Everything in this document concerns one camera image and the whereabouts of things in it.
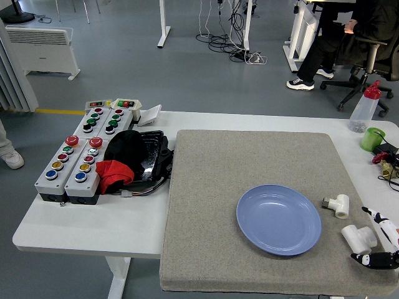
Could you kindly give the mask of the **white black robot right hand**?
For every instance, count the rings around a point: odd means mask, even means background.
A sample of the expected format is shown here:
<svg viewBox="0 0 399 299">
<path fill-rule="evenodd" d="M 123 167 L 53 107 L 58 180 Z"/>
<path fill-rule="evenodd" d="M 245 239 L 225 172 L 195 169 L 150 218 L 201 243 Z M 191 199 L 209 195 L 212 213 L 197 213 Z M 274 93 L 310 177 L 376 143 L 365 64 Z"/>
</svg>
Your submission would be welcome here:
<svg viewBox="0 0 399 299">
<path fill-rule="evenodd" d="M 395 252 L 376 252 L 370 254 L 352 253 L 350 256 L 364 267 L 375 270 L 391 270 L 398 268 L 398 226 L 390 219 L 382 216 L 379 212 L 362 207 L 362 210 L 371 215 L 374 221 L 379 224 L 384 236 L 396 249 Z"/>
</svg>

